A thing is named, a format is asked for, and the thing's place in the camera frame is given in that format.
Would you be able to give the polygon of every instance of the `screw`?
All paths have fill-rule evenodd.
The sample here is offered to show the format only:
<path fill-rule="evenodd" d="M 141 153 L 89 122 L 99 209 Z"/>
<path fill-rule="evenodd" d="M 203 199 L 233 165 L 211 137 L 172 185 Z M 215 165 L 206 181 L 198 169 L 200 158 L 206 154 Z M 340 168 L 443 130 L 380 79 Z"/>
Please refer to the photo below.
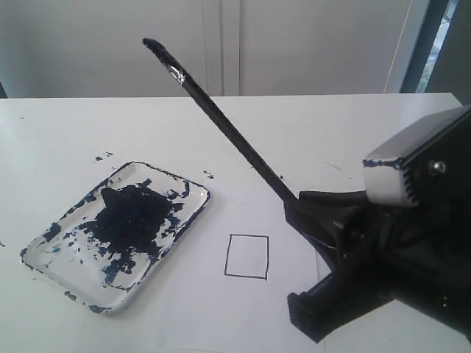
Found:
<path fill-rule="evenodd" d="M 430 174 L 437 175 L 437 174 L 444 174 L 447 171 L 447 165 L 442 160 L 434 161 L 431 160 L 428 163 L 428 170 Z"/>

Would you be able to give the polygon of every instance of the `black paintbrush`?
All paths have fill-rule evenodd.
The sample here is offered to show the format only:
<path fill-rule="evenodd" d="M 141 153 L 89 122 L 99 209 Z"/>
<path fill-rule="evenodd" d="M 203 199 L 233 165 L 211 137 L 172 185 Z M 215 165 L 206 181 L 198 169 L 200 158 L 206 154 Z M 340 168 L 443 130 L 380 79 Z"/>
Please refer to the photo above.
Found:
<path fill-rule="evenodd" d="M 284 201 L 296 199 L 293 193 L 283 184 L 281 179 L 265 163 L 260 155 L 251 147 L 244 136 L 231 124 L 229 119 L 217 107 L 213 100 L 194 81 L 193 77 L 179 64 L 165 47 L 154 39 L 144 38 L 142 43 L 160 60 L 170 74 L 182 85 L 191 98 L 203 109 L 206 115 L 217 125 L 219 130 L 233 143 L 239 152 L 265 179 L 268 185 Z"/>

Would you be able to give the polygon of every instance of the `paint tray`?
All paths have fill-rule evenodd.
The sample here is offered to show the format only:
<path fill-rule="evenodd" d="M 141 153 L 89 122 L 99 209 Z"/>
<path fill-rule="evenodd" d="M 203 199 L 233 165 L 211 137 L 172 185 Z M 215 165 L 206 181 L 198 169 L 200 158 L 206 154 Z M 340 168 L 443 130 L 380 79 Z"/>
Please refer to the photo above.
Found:
<path fill-rule="evenodd" d="M 209 197 L 195 182 L 127 163 L 23 249 L 21 261 L 95 313 L 117 310 Z"/>

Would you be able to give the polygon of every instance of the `white tabletop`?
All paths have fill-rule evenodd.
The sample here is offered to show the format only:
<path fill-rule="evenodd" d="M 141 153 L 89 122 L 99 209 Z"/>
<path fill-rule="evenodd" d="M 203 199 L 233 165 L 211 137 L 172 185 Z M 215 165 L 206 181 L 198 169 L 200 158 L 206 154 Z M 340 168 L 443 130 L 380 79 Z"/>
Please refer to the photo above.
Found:
<path fill-rule="evenodd" d="M 459 106 L 450 94 L 215 101 L 295 193 L 362 189 L 367 152 L 423 115 Z M 128 309 L 95 314 L 23 267 L 19 252 L 130 160 L 202 183 L 212 199 Z M 190 99 L 0 100 L 0 163 L 2 352 L 469 351 L 464 336 L 399 302 L 319 345 L 294 328 L 286 296 L 313 287 L 325 264 Z M 269 236 L 268 280 L 224 275 L 231 233 Z"/>

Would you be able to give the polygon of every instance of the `white wall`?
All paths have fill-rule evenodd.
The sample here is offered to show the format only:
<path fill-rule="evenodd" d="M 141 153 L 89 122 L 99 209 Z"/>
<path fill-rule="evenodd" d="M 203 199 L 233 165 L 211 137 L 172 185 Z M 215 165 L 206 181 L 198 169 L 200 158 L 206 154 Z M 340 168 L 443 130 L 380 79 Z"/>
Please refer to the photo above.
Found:
<path fill-rule="evenodd" d="M 162 41 L 212 95 L 397 92 L 428 0 L 0 0 L 10 97 L 182 96 Z"/>

